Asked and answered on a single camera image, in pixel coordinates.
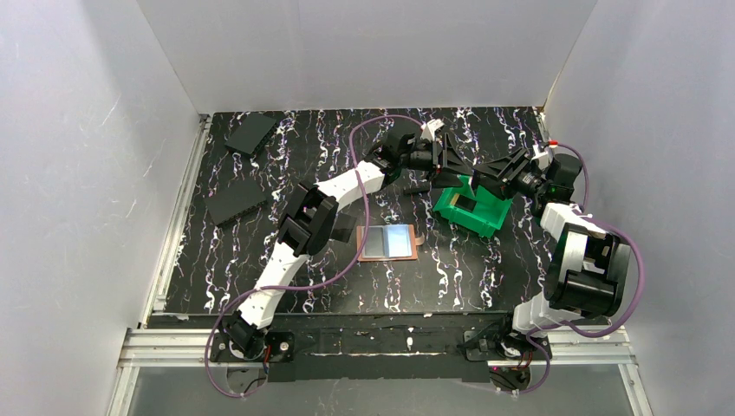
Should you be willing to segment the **gold striped credit card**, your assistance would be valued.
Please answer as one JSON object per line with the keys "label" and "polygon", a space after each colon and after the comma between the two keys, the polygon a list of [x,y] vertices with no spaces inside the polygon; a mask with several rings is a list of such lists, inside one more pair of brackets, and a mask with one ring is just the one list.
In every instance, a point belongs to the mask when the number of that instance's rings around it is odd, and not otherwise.
{"label": "gold striped credit card", "polygon": [[468,198],[462,194],[456,194],[454,199],[452,200],[453,207],[467,212],[474,212],[476,205],[476,200],[474,200],[473,198]]}

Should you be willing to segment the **tan leather card holder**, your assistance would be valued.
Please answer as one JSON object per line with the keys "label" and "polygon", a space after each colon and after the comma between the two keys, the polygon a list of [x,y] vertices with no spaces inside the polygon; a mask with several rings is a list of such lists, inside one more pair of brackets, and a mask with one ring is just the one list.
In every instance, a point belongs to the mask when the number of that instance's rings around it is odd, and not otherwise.
{"label": "tan leather card holder", "polygon": [[385,227],[386,255],[382,258],[364,258],[362,251],[367,240],[366,227],[357,226],[356,243],[359,249],[359,262],[409,261],[418,259],[418,249],[425,242],[425,237],[418,234],[412,224],[385,224],[376,226]]}

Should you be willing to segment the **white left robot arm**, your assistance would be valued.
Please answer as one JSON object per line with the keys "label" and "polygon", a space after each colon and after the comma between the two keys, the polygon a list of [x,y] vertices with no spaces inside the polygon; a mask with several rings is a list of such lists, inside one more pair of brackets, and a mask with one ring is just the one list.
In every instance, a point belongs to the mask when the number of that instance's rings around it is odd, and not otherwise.
{"label": "white left robot arm", "polygon": [[453,148],[438,120],[418,127],[393,127],[349,171],[300,185],[279,221],[276,244],[254,291],[232,315],[236,324],[269,327],[277,304],[297,271],[333,237],[339,211],[393,183],[405,170],[426,173],[436,188],[459,187],[472,169]]}

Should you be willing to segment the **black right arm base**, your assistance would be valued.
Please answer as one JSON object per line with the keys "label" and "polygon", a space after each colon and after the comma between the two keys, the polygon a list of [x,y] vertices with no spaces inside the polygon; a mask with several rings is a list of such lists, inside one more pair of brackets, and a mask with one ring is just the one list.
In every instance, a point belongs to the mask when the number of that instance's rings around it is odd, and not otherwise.
{"label": "black right arm base", "polygon": [[501,334],[496,328],[487,327],[465,331],[457,348],[468,361],[509,361],[524,365],[543,361],[545,355],[553,357],[547,337],[530,339],[533,343],[517,332]]}

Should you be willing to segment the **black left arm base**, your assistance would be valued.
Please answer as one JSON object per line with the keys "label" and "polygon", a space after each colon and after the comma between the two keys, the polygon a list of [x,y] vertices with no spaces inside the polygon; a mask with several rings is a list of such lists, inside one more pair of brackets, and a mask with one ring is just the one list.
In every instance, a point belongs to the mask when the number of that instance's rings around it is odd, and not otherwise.
{"label": "black left arm base", "polygon": [[291,332],[253,328],[225,328],[213,336],[209,359],[212,362],[291,362],[296,346]]}

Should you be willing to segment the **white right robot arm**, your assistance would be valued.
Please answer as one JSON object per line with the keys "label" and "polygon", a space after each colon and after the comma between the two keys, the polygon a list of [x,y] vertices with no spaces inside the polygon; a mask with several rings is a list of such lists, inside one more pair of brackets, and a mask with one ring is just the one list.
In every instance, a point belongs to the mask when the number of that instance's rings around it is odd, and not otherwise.
{"label": "white right robot arm", "polygon": [[553,325],[611,317],[621,306],[631,248],[584,218],[573,202],[584,171],[575,155],[531,155],[527,149],[473,168],[473,190],[483,188],[501,200],[528,198],[532,217],[556,242],[542,292],[512,313],[512,327],[521,334],[540,336]]}

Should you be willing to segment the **loose black card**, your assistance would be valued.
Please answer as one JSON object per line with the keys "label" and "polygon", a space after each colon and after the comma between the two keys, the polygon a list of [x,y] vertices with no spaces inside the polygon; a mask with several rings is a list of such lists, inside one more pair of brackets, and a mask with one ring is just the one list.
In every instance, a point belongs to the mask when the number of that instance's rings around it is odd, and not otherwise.
{"label": "loose black card", "polygon": [[348,214],[339,214],[330,234],[332,240],[348,243],[356,227],[357,218]]}

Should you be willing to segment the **flat black card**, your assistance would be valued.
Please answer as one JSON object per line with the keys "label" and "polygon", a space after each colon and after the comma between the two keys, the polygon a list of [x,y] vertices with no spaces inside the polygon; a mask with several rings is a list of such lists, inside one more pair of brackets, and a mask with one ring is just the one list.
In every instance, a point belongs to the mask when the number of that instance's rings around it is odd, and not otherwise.
{"label": "flat black card", "polygon": [[267,202],[261,186],[253,179],[239,180],[205,200],[211,221],[216,226],[229,224]]}

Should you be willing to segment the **green plastic bin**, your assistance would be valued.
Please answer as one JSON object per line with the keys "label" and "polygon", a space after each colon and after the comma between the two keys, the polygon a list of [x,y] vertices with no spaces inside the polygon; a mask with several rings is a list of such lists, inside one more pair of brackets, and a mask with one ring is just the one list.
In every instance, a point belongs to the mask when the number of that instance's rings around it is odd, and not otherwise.
{"label": "green plastic bin", "polygon": [[[463,186],[444,189],[439,200],[434,204],[433,210],[452,224],[474,231],[481,237],[491,237],[502,228],[506,215],[511,208],[511,200],[495,198],[483,188],[474,191],[470,185],[472,179],[470,176],[461,175],[459,178],[462,180]],[[462,194],[476,200],[477,205],[474,212],[467,212],[453,207],[452,200],[456,194]]]}

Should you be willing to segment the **small black bar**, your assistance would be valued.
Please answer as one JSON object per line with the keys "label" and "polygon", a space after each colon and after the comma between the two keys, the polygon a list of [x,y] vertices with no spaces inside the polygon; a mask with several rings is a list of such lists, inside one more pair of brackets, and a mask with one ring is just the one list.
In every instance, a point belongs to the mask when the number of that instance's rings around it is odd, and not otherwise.
{"label": "small black bar", "polygon": [[404,188],[402,193],[404,195],[421,194],[431,191],[432,187],[429,184],[416,185],[412,187]]}

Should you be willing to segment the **black rectangular box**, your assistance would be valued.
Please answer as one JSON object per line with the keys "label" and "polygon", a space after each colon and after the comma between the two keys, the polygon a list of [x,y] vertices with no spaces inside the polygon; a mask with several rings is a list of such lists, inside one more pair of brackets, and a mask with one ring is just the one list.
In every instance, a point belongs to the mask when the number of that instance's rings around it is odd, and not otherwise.
{"label": "black rectangular box", "polygon": [[277,121],[260,113],[248,114],[225,142],[225,148],[241,155],[256,155],[276,129]]}

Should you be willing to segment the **aluminium frame rail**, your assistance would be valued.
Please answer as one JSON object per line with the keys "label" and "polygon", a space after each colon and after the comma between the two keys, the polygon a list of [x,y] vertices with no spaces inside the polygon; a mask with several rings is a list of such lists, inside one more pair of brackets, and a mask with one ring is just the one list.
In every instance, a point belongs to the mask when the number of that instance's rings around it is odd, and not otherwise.
{"label": "aluminium frame rail", "polygon": [[134,330],[124,341],[111,415],[649,415],[628,335],[549,335],[552,360],[524,369],[537,389],[511,392],[512,364],[468,361],[448,328],[320,328],[290,362],[263,370],[205,363],[204,329]]}

